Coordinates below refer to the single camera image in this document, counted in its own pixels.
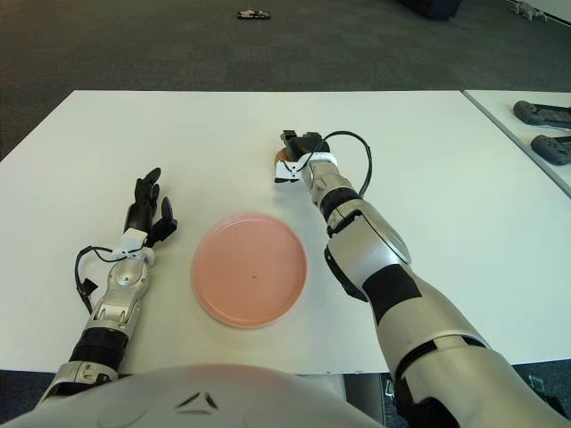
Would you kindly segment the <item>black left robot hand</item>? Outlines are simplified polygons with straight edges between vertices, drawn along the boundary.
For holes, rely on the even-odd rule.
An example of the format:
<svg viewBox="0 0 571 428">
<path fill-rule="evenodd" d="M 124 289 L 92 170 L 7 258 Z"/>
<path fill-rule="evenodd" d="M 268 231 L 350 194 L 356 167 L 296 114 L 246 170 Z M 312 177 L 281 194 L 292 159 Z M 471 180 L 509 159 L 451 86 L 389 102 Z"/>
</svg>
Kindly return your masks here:
<svg viewBox="0 0 571 428">
<path fill-rule="evenodd" d="M 158 208 L 160 185 L 158 180 L 161 169 L 152 169 L 145 177 L 136 182 L 135 201 L 129 206 L 124 230 L 132 228 L 146 233 L 143 246 L 152 248 L 158 242 L 165 241 L 178 229 L 178 221 L 174 218 L 173 209 L 168 197 L 161 201 L 161 218 L 153 222 Z"/>
</svg>

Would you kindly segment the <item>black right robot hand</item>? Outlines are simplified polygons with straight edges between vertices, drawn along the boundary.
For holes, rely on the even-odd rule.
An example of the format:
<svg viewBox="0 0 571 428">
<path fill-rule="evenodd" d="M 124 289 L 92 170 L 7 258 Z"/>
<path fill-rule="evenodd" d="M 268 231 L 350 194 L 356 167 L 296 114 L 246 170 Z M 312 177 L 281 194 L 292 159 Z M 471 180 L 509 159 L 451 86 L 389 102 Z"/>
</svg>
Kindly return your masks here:
<svg viewBox="0 0 571 428">
<path fill-rule="evenodd" d="M 274 159 L 274 182 L 277 184 L 301 180 L 302 173 L 313 161 L 336 164 L 328 144 L 319 133 L 308 132 L 298 136 L 293 130 L 284 130 L 280 139 L 284 147 L 277 152 Z"/>
</svg>

